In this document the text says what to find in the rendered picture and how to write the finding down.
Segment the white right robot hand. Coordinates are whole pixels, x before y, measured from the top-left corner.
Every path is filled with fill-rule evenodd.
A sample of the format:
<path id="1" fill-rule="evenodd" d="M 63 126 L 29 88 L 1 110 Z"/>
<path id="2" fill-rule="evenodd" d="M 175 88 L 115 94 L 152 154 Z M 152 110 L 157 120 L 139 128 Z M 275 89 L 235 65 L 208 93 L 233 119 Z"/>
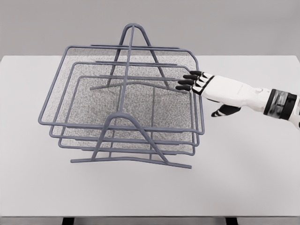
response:
<path id="1" fill-rule="evenodd" d="M 254 88 L 248 84 L 201 71 L 190 71 L 178 81 L 177 90 L 192 91 L 207 100 L 222 103 L 211 117 L 232 115 L 247 105 Z"/>

